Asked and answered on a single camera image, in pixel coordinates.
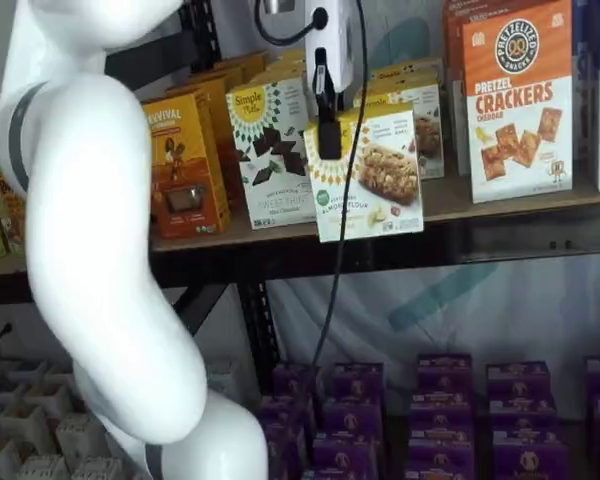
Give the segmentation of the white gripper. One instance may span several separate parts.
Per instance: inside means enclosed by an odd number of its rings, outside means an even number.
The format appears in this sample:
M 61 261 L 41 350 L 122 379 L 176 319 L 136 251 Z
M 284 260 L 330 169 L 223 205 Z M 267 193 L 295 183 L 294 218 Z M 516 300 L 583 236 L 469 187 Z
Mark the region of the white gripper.
M 342 152 L 336 106 L 350 109 L 354 98 L 353 7 L 350 1 L 306 1 L 305 18 L 319 20 L 305 37 L 307 78 L 318 109 L 318 153 L 322 160 L 338 160 Z

